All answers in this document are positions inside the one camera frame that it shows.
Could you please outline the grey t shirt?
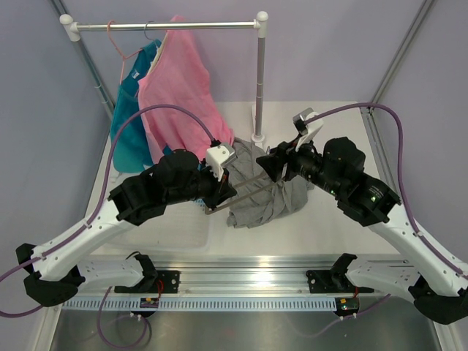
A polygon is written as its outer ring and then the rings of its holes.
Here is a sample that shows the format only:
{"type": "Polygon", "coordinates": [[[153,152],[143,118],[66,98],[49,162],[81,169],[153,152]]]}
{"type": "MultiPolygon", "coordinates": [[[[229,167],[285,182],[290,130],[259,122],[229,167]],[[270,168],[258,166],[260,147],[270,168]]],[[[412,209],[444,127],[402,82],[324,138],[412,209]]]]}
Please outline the grey t shirt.
{"type": "Polygon", "coordinates": [[[256,163],[256,158],[265,155],[264,150],[239,138],[234,139],[233,148],[237,159],[227,167],[230,183],[239,186],[235,199],[244,199],[229,207],[227,226],[259,227],[294,214],[308,203],[313,184],[299,176],[274,183],[256,163]]]}

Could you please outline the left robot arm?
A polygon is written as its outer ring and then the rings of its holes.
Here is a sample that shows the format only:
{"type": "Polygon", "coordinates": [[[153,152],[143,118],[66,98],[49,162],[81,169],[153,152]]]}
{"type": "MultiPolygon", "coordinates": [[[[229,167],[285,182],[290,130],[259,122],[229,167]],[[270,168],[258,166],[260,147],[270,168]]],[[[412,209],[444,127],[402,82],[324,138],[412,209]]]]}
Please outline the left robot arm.
{"type": "Polygon", "coordinates": [[[234,150],[224,144],[209,148],[204,162],[190,151],[175,150],[101,196],[89,218],[46,244],[19,246],[18,262],[28,272],[23,280],[27,296],[40,306],[52,307],[81,290],[153,290],[159,274],[149,256],[97,261],[88,255],[110,239],[162,216],[169,205],[202,200],[215,209],[235,196],[226,168],[234,158],[234,150]]]}

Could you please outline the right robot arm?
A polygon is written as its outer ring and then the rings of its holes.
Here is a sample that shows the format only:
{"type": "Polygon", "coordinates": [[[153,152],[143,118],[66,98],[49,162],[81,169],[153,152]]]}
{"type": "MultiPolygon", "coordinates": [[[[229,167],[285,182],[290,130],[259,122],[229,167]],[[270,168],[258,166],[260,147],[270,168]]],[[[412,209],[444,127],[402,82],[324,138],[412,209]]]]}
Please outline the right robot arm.
{"type": "Polygon", "coordinates": [[[339,137],[329,140],[322,153],[312,142],[283,142],[256,163],[273,181],[300,176],[332,195],[346,217],[384,238],[409,261],[407,267],[390,267],[342,254],[329,270],[337,290],[354,286],[397,296],[442,325],[467,317],[467,279],[454,268],[458,260],[448,251],[436,253],[434,238],[411,227],[400,197],[365,173],[365,159],[351,140],[339,137]]]}

